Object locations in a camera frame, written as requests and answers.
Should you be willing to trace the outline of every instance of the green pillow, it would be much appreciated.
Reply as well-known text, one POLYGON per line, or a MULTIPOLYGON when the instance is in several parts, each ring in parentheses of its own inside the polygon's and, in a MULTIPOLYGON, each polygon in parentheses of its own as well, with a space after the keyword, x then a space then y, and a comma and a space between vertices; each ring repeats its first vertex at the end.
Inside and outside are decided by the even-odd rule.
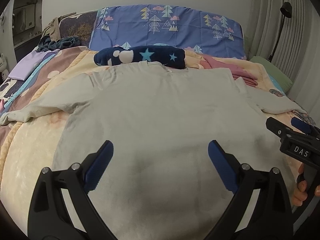
POLYGON ((267 61, 265 58, 260 56, 254 56, 252 59, 250 59, 250 61, 262 64, 266 69, 267 73, 278 82, 278 84, 281 86, 285 93, 287 93, 289 89, 292 87, 293 83, 290 80, 290 78, 288 78, 285 74, 281 72, 280 69, 278 69, 269 61, 267 61))

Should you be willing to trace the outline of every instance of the hand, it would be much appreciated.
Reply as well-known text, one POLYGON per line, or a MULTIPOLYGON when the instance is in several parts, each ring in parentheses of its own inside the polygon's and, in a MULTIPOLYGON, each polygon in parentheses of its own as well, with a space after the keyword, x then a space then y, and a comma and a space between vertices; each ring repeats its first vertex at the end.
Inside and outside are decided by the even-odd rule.
MULTIPOLYGON (((298 169, 299 174, 302 174, 304 171, 303 163, 298 169)), ((305 180, 298 183, 297 187, 294 189, 292 204, 295 206, 302 206, 302 202, 305 201, 308 197, 308 194, 305 192, 307 189, 307 182, 305 180)), ((320 185, 316 187, 315 196, 320 197, 320 185)))

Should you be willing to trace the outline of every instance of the purple folded cloth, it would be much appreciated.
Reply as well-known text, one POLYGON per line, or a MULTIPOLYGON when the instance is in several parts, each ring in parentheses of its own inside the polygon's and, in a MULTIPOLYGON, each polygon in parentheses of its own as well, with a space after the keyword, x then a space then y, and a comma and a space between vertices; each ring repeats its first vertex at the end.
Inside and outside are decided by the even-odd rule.
POLYGON ((9 78, 25 81, 31 73, 39 66, 44 57, 52 51, 36 52, 33 50, 26 55, 18 64, 13 68, 9 74, 9 78))

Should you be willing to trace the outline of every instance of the shirt sleeve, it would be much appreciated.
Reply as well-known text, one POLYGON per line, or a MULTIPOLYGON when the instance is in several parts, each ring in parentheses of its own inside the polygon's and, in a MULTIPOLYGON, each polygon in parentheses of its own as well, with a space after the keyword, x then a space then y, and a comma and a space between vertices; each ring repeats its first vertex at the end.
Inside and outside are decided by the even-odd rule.
POLYGON ((83 73, 71 78, 21 110, 4 113, 0 118, 0 125, 6 125, 12 121, 27 122, 31 117, 39 117, 60 110, 72 114, 77 107, 88 103, 104 88, 108 75, 110 72, 101 71, 92 72, 90 75, 83 73))

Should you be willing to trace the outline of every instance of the lamp head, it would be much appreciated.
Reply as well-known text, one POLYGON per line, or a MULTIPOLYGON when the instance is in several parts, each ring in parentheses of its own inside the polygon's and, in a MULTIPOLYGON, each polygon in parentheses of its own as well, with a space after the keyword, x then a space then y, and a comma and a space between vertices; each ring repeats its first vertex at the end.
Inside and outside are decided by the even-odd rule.
POLYGON ((281 6, 280 11, 285 17, 291 18, 292 17, 292 5, 291 5, 291 3, 285 2, 281 6))

